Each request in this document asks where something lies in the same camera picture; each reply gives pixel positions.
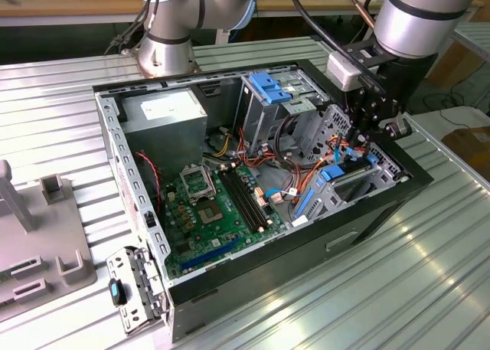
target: metal bracket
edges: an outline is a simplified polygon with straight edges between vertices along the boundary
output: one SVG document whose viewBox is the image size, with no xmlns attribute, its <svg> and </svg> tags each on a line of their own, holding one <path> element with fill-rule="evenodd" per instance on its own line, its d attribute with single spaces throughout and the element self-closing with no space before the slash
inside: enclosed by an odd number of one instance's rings
<svg viewBox="0 0 490 350">
<path fill-rule="evenodd" d="M 155 261 L 145 248 L 125 247 L 107 258 L 111 279 L 120 281 L 125 304 L 119 314 L 126 334 L 132 334 L 161 319 L 167 310 L 167 299 Z"/>
</svg>

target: blue latch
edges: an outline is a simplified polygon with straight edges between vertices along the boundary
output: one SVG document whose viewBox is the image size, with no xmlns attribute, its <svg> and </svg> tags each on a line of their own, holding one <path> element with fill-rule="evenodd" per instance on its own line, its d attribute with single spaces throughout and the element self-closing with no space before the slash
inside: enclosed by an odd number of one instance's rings
<svg viewBox="0 0 490 350">
<path fill-rule="evenodd" d="M 347 154 L 351 156 L 352 161 L 358 160 L 358 157 L 355 155 L 355 152 L 351 147 L 347 148 Z"/>
<path fill-rule="evenodd" d="M 366 156 L 366 159 L 370 162 L 371 165 L 374 165 L 377 163 L 377 157 L 373 155 L 372 153 L 368 153 Z"/>
<path fill-rule="evenodd" d="M 110 292 L 112 293 L 113 296 L 117 296 L 118 294 L 118 289 L 117 289 L 117 285 L 116 283 L 113 283 L 111 286 L 110 286 Z"/>
<path fill-rule="evenodd" d="M 344 170 L 342 170 L 338 165 L 330 165 L 324 168 L 320 174 L 327 182 L 330 182 L 332 179 L 343 176 Z"/>
<path fill-rule="evenodd" d="M 268 103 L 281 103 L 292 99 L 292 96 L 284 92 L 279 82 L 274 80 L 268 73 L 251 74 L 250 81 L 264 95 Z"/>
</svg>

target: red wire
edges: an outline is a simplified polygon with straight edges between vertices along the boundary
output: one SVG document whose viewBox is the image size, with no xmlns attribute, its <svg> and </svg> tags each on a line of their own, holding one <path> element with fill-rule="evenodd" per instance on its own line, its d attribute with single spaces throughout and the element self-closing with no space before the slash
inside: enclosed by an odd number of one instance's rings
<svg viewBox="0 0 490 350">
<path fill-rule="evenodd" d="M 148 157 L 146 157 L 145 155 L 143 155 L 142 153 L 139 153 L 139 152 L 135 152 L 136 155 L 138 155 L 139 157 L 142 157 L 149 165 L 150 167 L 152 168 L 153 170 L 153 175 L 155 176 L 155 182 L 156 182 L 156 211 L 157 213 L 159 214 L 160 213 L 160 204 L 162 203 L 162 201 L 160 200 L 160 181 L 158 180 L 158 170 L 156 169 L 156 167 L 153 165 L 153 162 L 150 161 L 150 159 Z"/>
</svg>

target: metal table surface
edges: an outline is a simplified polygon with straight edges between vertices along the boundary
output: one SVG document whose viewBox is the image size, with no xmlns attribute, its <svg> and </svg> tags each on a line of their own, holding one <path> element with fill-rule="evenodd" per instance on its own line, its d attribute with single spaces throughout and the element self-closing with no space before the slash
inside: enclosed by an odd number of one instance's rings
<svg viewBox="0 0 490 350">
<path fill-rule="evenodd" d="M 490 62 L 490 23 L 459 23 L 452 33 L 452 38 Z"/>
<path fill-rule="evenodd" d="M 197 47 L 203 69 L 308 58 L 309 38 Z M 157 324 L 127 339 L 105 258 L 133 244 L 91 86 L 140 78 L 133 59 L 0 67 L 0 158 L 18 187 L 72 180 L 98 280 L 0 323 L 0 348 L 171 348 Z M 490 187 L 423 130 L 400 141 L 435 179 L 370 240 L 173 345 L 174 348 L 488 348 Z"/>
</svg>

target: blue pcie slot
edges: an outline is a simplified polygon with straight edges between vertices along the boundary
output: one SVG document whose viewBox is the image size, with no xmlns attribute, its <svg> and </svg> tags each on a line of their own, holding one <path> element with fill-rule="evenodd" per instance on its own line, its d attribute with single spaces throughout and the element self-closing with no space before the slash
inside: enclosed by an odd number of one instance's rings
<svg viewBox="0 0 490 350">
<path fill-rule="evenodd" d="M 299 206 L 298 208 L 298 211 L 296 211 L 296 213 L 294 214 L 294 217 L 295 218 L 298 218 L 299 216 L 301 216 L 301 213 L 303 212 L 303 210 L 305 209 L 306 205 L 308 204 L 309 200 L 312 199 L 312 196 L 315 194 L 315 191 L 313 189 L 309 189 L 308 191 L 308 194 L 306 195 L 305 199 L 303 199 L 303 202 L 301 203 L 301 205 Z"/>
<path fill-rule="evenodd" d="M 198 264 L 206 262 L 207 260 L 211 260 L 217 256 L 220 256 L 221 254 L 228 253 L 229 251 L 233 250 L 235 244 L 238 243 L 240 240 L 241 237 L 238 237 L 237 239 L 231 241 L 228 244 L 225 244 L 222 247 L 212 250 L 211 252 L 204 253 L 199 257 L 192 258 L 187 262 L 181 263 L 181 270 L 186 270 L 187 268 L 197 266 Z"/>
</svg>

